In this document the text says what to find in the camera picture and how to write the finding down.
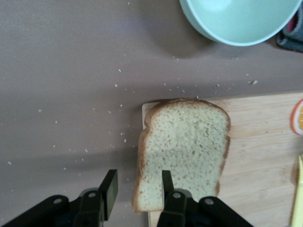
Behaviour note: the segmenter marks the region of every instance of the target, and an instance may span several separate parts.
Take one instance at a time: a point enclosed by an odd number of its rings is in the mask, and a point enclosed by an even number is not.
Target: yellow handle
[[[292,227],[303,226],[303,172],[302,159],[299,157],[299,182],[294,202]]]

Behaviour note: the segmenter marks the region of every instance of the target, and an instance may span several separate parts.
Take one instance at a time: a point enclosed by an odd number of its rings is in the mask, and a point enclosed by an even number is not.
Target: white bread
[[[175,188],[199,201],[219,192],[229,148],[230,118],[203,100],[176,99],[155,105],[146,115],[138,145],[134,212],[163,209],[162,170],[170,170]]]

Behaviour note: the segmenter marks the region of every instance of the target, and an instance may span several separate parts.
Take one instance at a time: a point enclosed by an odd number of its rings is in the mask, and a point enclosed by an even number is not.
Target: light blue bowl
[[[205,37],[250,46],[278,33],[302,0],[180,0],[191,25]]]

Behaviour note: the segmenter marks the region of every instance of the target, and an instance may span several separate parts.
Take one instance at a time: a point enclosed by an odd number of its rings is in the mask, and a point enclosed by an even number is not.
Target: wooden cutting board
[[[218,197],[255,227],[290,224],[303,136],[290,127],[303,92],[208,100],[231,118],[229,154]],[[153,104],[143,105],[143,119]],[[157,226],[159,212],[149,213]]]

